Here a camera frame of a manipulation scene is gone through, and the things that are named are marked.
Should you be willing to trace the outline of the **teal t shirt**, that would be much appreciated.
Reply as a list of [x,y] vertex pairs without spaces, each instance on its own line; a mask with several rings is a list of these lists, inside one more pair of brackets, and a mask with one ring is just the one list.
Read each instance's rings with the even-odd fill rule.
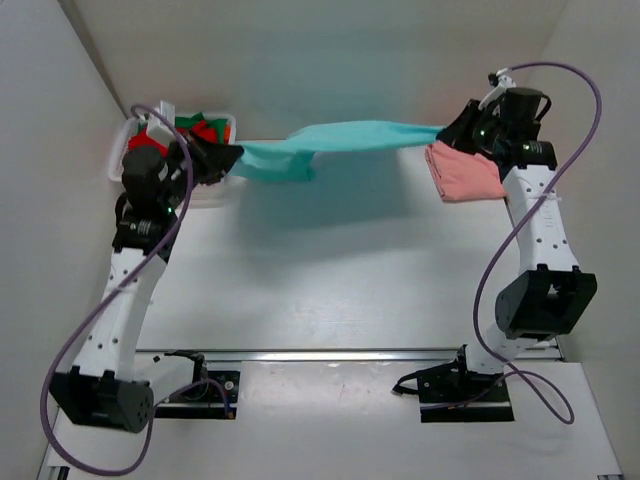
[[317,154],[362,153],[428,145],[441,126],[382,120],[323,123],[304,127],[278,141],[240,141],[244,149],[230,174],[266,182],[304,182],[313,178]]

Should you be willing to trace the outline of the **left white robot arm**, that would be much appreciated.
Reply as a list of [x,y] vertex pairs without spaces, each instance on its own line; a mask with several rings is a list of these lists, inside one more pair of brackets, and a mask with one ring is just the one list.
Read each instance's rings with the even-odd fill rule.
[[135,366],[141,327],[177,236],[178,207],[189,185],[220,182],[239,161],[239,145],[190,134],[167,152],[141,146],[125,153],[112,241],[112,271],[97,315],[71,367],[52,376],[49,392],[76,425],[138,433],[153,407],[175,390],[197,398],[208,389],[201,354],[185,351]]

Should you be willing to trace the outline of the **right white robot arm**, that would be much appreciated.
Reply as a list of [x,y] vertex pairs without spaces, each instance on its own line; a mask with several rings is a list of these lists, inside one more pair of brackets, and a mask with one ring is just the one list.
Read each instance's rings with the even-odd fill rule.
[[496,87],[470,101],[439,136],[497,166],[520,261],[518,276],[496,297],[494,323],[477,331],[464,348],[465,365],[448,376],[449,391],[460,400],[473,399],[484,388],[483,376],[501,374],[527,348],[570,333],[597,290],[563,226],[554,147],[538,138],[551,105],[536,89]]

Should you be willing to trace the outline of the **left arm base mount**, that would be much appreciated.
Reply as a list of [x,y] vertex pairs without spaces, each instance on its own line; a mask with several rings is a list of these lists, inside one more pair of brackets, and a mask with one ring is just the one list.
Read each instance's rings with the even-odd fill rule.
[[241,386],[240,367],[208,360],[201,352],[155,354],[136,374],[149,383],[157,419],[233,420]]

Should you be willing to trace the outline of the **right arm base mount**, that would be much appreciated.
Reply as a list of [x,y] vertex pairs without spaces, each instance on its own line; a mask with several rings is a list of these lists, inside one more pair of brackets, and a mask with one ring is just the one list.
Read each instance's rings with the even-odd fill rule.
[[504,375],[472,372],[467,366],[465,345],[448,363],[400,377],[392,393],[417,396],[422,423],[515,420]]

